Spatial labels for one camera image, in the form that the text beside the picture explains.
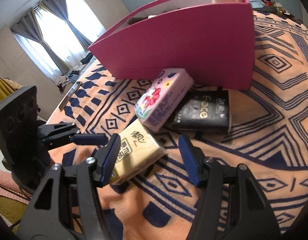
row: bedspread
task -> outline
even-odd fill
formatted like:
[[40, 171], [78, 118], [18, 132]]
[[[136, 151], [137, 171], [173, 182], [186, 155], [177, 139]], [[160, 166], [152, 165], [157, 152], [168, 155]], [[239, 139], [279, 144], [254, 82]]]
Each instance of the bedspread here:
[[[308, 30], [268, 13], [254, 12], [254, 22], [252, 85], [249, 91], [230, 91], [231, 132], [225, 137], [192, 135], [192, 142], [224, 165], [246, 163], [284, 233], [308, 198]], [[116, 80], [98, 61], [79, 80], [81, 88], [49, 123], [74, 121], [82, 132], [109, 137], [127, 126], [134, 104], [151, 85]], [[183, 240], [191, 227], [200, 190], [189, 183], [178, 134], [163, 128], [155, 137], [166, 140], [166, 156], [120, 186], [98, 189], [115, 240]], [[70, 144], [50, 154], [55, 162], [72, 165], [96, 149]], [[224, 208], [220, 230], [225, 216]]]

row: silver screw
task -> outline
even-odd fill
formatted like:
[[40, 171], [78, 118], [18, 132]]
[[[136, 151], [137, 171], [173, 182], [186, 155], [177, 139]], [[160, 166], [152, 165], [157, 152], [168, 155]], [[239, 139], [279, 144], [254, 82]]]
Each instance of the silver screw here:
[[212, 157], [206, 157], [205, 158], [206, 163], [212, 163], [213, 161], [214, 161], [214, 159]]
[[247, 166], [244, 163], [241, 163], [239, 166], [240, 170], [242, 171], [246, 171], [247, 170]]
[[52, 165], [52, 170], [58, 171], [61, 167], [62, 167], [61, 164], [55, 163], [55, 164]]
[[95, 162], [95, 158], [94, 158], [94, 157], [88, 157], [88, 158], [86, 159], [86, 162], [87, 162], [88, 164], [92, 164], [92, 163]]

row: red flower print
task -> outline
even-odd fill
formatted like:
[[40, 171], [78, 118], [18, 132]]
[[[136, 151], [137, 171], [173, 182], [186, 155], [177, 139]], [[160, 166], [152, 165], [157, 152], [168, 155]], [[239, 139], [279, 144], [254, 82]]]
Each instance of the red flower print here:
[[151, 96], [145, 97], [145, 101], [146, 101], [145, 108], [155, 104], [156, 100], [159, 98], [159, 92], [161, 92], [161, 88], [155, 88], [155, 91], [152, 93]]

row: black tissue pack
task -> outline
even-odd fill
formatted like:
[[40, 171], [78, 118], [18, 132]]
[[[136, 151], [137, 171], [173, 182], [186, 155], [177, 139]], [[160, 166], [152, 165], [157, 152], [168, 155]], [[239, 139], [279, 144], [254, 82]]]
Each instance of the black tissue pack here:
[[229, 92], [188, 92], [170, 120], [171, 128], [179, 132], [228, 134], [231, 128]]

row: smartphone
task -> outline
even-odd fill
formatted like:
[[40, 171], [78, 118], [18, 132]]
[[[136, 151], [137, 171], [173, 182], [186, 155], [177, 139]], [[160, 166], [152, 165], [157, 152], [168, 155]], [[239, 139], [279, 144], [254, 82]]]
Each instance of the smartphone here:
[[59, 110], [62, 111], [64, 109], [64, 106], [66, 106], [66, 104], [68, 103], [69, 99], [72, 97], [72, 95], [79, 89], [79, 87], [81, 86], [81, 84], [83, 84], [83, 82], [78, 81], [76, 82], [71, 90], [67, 93], [67, 95], [63, 98], [63, 100], [61, 101], [61, 103], [59, 104]]

